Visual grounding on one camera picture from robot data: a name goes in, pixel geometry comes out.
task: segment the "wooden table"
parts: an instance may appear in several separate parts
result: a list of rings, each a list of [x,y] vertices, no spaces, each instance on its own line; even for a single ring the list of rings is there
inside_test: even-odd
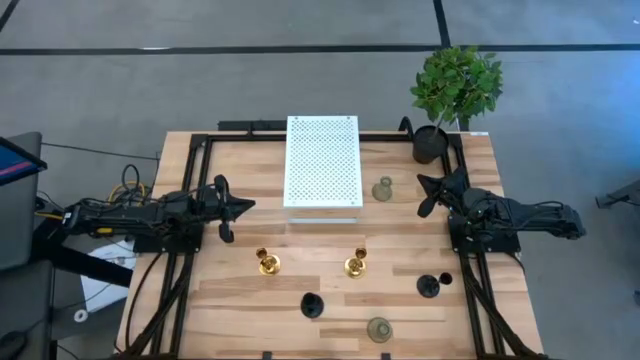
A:
[[[191,135],[167,135],[154,197],[180,189]],[[463,133],[462,140],[472,185],[502,195],[489,137]],[[217,224],[207,226],[191,278],[180,357],[260,358],[263,351],[272,351],[276,359],[379,359],[383,352],[393,359],[475,358],[447,211],[440,206],[426,219],[416,215],[425,198],[416,174],[442,176],[441,162],[416,163],[410,143],[362,142],[360,148],[365,204],[359,223],[289,225],[282,208],[285,143],[214,144],[207,183],[224,174],[233,195],[257,204],[234,224],[233,244],[218,238]],[[371,187],[383,175],[393,179],[393,197],[385,203],[371,195]],[[194,174],[193,186],[197,178]],[[278,275],[259,273],[255,252],[260,247],[280,257]],[[357,247],[368,251],[368,271],[354,280],[344,274],[343,265]],[[133,292],[152,258],[147,254],[138,259],[120,326],[120,347]],[[525,344],[541,352],[522,270],[504,254],[487,258],[497,307]],[[163,256],[142,288],[132,338],[157,308],[165,264]],[[435,298],[421,297],[416,290],[418,277],[442,272],[451,273],[453,283],[442,286]],[[300,312],[306,292],[325,301],[324,312],[315,320]],[[367,322],[376,316],[388,319],[393,327],[394,336],[387,343],[374,343],[367,336]],[[492,352],[483,310],[481,317],[487,351]],[[173,315],[167,319],[164,350],[169,347]]]

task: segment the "potted plant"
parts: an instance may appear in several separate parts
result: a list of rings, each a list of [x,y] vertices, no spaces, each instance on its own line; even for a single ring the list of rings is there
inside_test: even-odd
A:
[[[411,94],[413,106],[427,111],[435,126],[419,128],[413,138],[413,157],[428,164],[448,147],[442,123],[458,119],[468,124],[472,116],[494,111],[502,94],[500,61],[492,61],[494,53],[481,56],[476,47],[447,48],[434,52],[424,62],[424,72],[416,74],[416,86]]]

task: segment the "monitor screen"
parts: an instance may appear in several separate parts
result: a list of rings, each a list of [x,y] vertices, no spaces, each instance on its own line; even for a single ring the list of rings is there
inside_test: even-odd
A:
[[[0,185],[35,174],[47,164],[7,139],[0,138]]]

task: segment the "green plant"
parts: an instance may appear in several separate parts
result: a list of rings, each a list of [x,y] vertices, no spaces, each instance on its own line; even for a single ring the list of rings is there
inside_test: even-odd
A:
[[[475,47],[434,52],[425,60],[424,72],[416,74],[413,106],[425,109],[429,120],[438,121],[437,128],[456,118],[468,124],[485,109],[494,111],[502,94],[502,63],[492,61],[494,57],[494,53],[481,56]]]

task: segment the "pegboard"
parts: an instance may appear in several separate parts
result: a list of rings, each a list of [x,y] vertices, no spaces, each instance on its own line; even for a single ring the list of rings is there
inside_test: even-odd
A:
[[[362,207],[357,116],[289,116],[285,208]]]

